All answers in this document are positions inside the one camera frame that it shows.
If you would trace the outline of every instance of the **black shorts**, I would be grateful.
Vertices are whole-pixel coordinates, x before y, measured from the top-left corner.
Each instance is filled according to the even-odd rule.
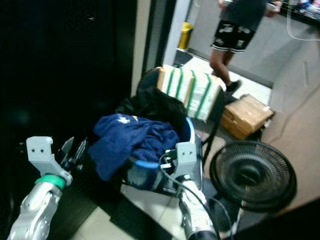
[[[255,33],[243,26],[221,20],[211,47],[219,51],[241,53],[245,51]]]

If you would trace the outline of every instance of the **blue cloth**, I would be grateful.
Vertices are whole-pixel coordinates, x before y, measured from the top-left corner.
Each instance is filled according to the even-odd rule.
[[[165,150],[179,142],[167,122],[113,114],[102,117],[94,127],[100,139],[88,148],[100,178],[108,181],[130,156],[157,163]]]

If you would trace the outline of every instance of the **black shoe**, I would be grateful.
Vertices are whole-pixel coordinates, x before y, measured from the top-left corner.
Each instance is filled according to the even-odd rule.
[[[233,81],[230,86],[226,87],[226,92],[228,92],[228,94],[234,93],[235,91],[238,90],[238,88],[241,87],[241,84],[242,84],[241,80]]]

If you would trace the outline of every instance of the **yellow trash can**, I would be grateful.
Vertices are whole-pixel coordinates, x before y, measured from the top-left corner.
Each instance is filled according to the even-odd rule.
[[[190,23],[186,21],[183,23],[180,42],[179,42],[180,49],[187,48],[193,29],[194,29],[194,26],[192,26]]]

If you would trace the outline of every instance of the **black fan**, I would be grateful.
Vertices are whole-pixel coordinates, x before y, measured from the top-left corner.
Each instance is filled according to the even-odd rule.
[[[288,159],[257,141],[236,141],[220,149],[210,164],[210,177],[224,197],[255,212],[278,211],[297,191]]]

